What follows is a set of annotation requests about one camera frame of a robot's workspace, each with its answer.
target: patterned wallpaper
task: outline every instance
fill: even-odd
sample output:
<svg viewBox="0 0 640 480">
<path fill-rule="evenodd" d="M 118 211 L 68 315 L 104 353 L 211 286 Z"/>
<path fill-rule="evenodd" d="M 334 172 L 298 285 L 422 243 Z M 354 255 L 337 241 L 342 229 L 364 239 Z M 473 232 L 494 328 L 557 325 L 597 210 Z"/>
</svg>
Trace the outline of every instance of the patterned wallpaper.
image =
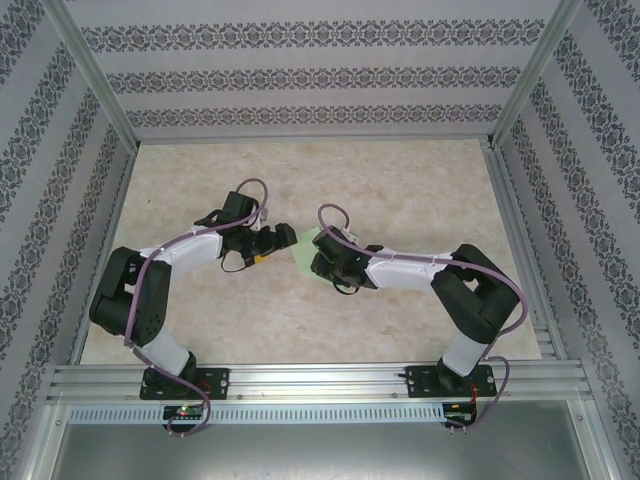
<svg viewBox="0 0 640 480">
<path fill-rule="evenodd" d="M 557 0 L 69 1 L 143 140 L 490 133 Z"/>
<path fill-rule="evenodd" d="M 563 341 L 585 362 L 623 478 L 640 478 L 638 11 L 585 1 L 502 146 Z"/>
<path fill-rule="evenodd" d="M 0 479 L 67 363 L 129 158 L 39 3 L 0 1 Z"/>
</svg>

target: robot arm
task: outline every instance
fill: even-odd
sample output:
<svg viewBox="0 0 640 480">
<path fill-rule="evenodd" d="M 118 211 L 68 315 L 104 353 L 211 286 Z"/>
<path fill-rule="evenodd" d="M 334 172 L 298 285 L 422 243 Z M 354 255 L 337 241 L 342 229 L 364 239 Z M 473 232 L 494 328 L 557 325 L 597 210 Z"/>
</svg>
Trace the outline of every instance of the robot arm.
<svg viewBox="0 0 640 480">
<path fill-rule="evenodd" d="M 214 260 L 223 260 L 231 251 L 240 253 L 245 267 L 255 264 L 256 257 L 264 257 L 296 243 L 293 229 L 284 223 L 261 227 L 265 217 L 257 217 L 250 224 L 242 224 L 215 232 L 204 232 L 211 227 L 229 224 L 249 216 L 258 202 L 238 192 L 229 192 L 222 210 L 214 210 L 195 222 L 187 232 L 193 235 L 162 249 L 150 262 L 142 283 L 131 341 L 135 348 L 162 370 L 193 383 L 196 358 L 180 345 L 164 327 L 169 290 L 173 282 L 193 268 Z M 158 247 L 140 251 L 120 247 L 113 251 L 102 275 L 98 290 L 89 309 L 89 318 L 112 335 L 124 336 L 133 293 L 145 260 Z M 173 388 L 176 395 L 187 393 L 181 385 L 156 376 L 164 382 L 161 390 Z"/>
<path fill-rule="evenodd" d="M 347 232 L 330 227 L 339 238 L 355 245 Z M 484 352 L 496 340 L 500 329 L 519 303 L 516 294 L 499 280 L 471 269 L 407 260 L 404 257 L 427 257 L 472 263 L 502 273 L 480 250 L 461 245 L 453 253 L 407 255 L 380 245 L 370 245 L 365 255 L 341 245 L 325 231 L 314 240 L 318 249 L 312 271 L 339 287 L 403 288 L 434 291 L 458 328 L 456 337 L 439 362 L 439 380 L 455 390 L 468 378 Z M 382 254 L 387 258 L 374 257 Z"/>
</svg>

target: marble floor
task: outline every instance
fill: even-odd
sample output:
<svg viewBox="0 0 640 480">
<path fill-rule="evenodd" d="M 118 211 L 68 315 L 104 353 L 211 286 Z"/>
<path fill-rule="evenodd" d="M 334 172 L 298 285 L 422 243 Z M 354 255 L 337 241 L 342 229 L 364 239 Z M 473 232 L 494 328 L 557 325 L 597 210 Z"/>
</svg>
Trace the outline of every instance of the marble floor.
<svg viewBox="0 0 640 480">
<path fill-rule="evenodd" d="M 306 232 L 318 206 L 334 202 L 349 211 L 361 245 L 441 253 L 473 243 L 518 281 L 475 140 L 143 146 L 114 247 L 183 233 L 248 177 L 269 185 L 270 225 Z M 243 192 L 262 195 L 258 186 Z M 288 250 L 241 273 L 224 273 L 219 262 L 193 270 L 172 287 L 166 323 L 199 363 L 437 360 L 456 331 L 435 295 L 345 297 L 300 273 Z M 530 321 L 493 351 L 540 358 Z M 82 363 L 137 360 L 122 339 L 92 325 Z"/>
</svg>

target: black mounting plate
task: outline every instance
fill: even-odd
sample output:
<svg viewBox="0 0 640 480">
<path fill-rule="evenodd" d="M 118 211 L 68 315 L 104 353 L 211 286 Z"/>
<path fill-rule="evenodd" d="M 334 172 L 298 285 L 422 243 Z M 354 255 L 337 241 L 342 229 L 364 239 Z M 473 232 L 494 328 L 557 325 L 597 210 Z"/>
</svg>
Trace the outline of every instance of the black mounting plate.
<svg viewBox="0 0 640 480">
<path fill-rule="evenodd" d="M 147 368 L 142 376 L 140 386 L 141 400 L 200 400 L 201 397 L 196 392 L 188 389 L 186 394 L 178 395 L 171 388 L 159 390 L 157 387 L 158 373 Z M 228 368 L 197 368 L 196 381 L 194 384 L 204 390 L 210 400 L 226 400 L 229 390 L 229 369 Z"/>
<path fill-rule="evenodd" d="M 410 365 L 405 368 L 404 376 L 409 398 L 471 397 L 472 384 L 475 384 L 478 397 L 495 397 L 497 392 L 493 369 L 489 365 L 477 365 L 455 391 L 440 383 L 436 365 Z"/>
</svg>

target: green cloth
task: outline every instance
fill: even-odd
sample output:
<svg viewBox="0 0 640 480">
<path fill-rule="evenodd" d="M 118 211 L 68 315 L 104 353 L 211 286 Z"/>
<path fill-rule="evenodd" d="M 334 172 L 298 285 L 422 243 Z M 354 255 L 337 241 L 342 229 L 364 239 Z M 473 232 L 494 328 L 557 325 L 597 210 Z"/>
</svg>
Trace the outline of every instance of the green cloth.
<svg viewBox="0 0 640 480">
<path fill-rule="evenodd" d="M 318 253 L 318 249 L 312 242 L 313 239 L 316 238 L 316 236 L 320 233 L 320 231 L 320 227 L 314 227 L 308 232 L 297 235 L 298 243 L 290 247 L 291 253 L 293 254 L 293 259 L 296 261 L 298 270 L 300 270 L 305 275 L 309 275 L 316 280 L 320 280 L 321 282 L 331 285 L 331 282 L 325 280 L 324 278 L 320 278 L 311 271 L 311 262 L 313 262 L 313 257 L 315 257 L 316 253 Z"/>
</svg>

